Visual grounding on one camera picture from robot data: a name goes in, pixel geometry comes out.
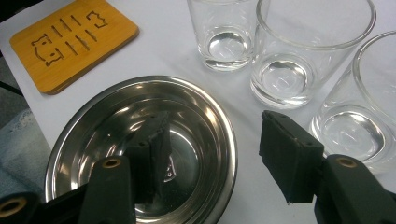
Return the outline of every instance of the white tabletop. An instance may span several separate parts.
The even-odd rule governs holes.
[[[274,109],[263,105],[251,93],[251,66],[221,73],[202,64],[187,1],[108,0],[139,26],[139,36],[64,91],[56,95],[41,94],[8,41],[18,31],[70,2],[72,0],[44,0],[0,24],[0,49],[50,147],[73,115],[104,89],[133,77],[180,77],[200,86],[222,105],[236,135],[239,160],[236,184],[219,223],[316,223],[313,204],[287,205],[258,155],[261,113],[264,109]],[[365,40],[396,30],[396,1],[374,0],[374,3],[377,21]],[[307,128],[347,64],[337,70],[308,105],[280,112]],[[396,192],[396,170],[377,178],[386,189]]]

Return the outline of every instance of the glass rim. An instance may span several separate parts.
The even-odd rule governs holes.
[[[264,19],[262,18],[262,11],[261,11],[262,1],[263,0],[259,0],[259,2],[257,3],[257,6],[256,6],[257,20],[259,22],[259,25],[262,27],[262,29],[266,30],[271,35],[275,36],[276,38],[280,39],[281,41],[286,42],[287,44],[302,48],[302,49],[335,50],[335,49],[346,49],[348,47],[354,46],[354,45],[358,44],[359,42],[361,42],[368,34],[370,34],[370,32],[373,30],[373,28],[375,26],[375,21],[376,21],[375,5],[371,0],[366,0],[366,2],[369,4],[369,7],[370,7],[371,18],[370,18],[370,22],[369,22],[368,26],[366,27],[366,29],[364,30],[363,33],[361,33],[358,37],[356,37],[350,41],[341,43],[341,44],[328,45],[328,46],[311,46],[311,45],[301,44],[301,43],[289,40],[286,37],[284,37],[283,35],[280,35],[277,32],[275,32],[274,30],[272,30],[267,25],[267,23],[264,21]]]
[[[363,82],[361,80],[361,71],[360,71],[361,58],[364,55],[364,52],[378,40],[383,39],[390,35],[396,35],[396,30],[386,32],[386,33],[383,33],[380,35],[376,35],[376,36],[372,37],[371,39],[369,39],[367,42],[365,42],[356,52],[356,54],[352,60],[352,68],[351,69],[352,69],[352,75],[354,77],[356,85],[358,86],[359,91],[363,95],[363,98],[369,102],[370,106],[372,106],[373,109],[375,109],[376,111],[380,112],[381,114],[383,114],[384,116],[389,118],[389,120],[391,120],[393,123],[396,123],[396,119],[393,118],[392,116],[388,115],[388,112],[385,111],[384,109],[382,109],[382,107],[375,102],[375,99],[373,99],[370,92],[367,91],[367,89],[365,88],[365,85],[363,84]]]

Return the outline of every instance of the clear glass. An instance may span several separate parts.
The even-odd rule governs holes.
[[[370,0],[259,0],[250,87],[280,108],[307,104],[370,34]]]
[[[325,154],[362,161],[374,174],[396,167],[396,31],[366,42],[314,116]]]
[[[188,0],[198,50],[217,71],[247,65],[253,54],[256,0]]]

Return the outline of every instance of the brass screw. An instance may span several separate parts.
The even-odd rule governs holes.
[[[102,163],[103,168],[114,168],[117,167],[121,164],[121,161],[119,159],[109,159],[107,161],[104,161]]]
[[[0,218],[9,217],[18,213],[26,204],[26,199],[23,197],[12,198],[5,203],[0,204]]]
[[[358,166],[358,164],[348,158],[345,157],[340,157],[336,159],[338,161],[338,163],[340,163],[340,165],[343,165],[347,168],[355,168]]]

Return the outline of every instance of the metal bowl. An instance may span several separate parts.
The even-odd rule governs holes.
[[[164,196],[136,206],[138,223],[215,223],[233,191],[236,143],[223,110],[191,83],[133,78],[99,93],[65,126],[49,158],[46,199],[86,184],[93,164],[123,153],[149,116],[168,111],[172,154]]]

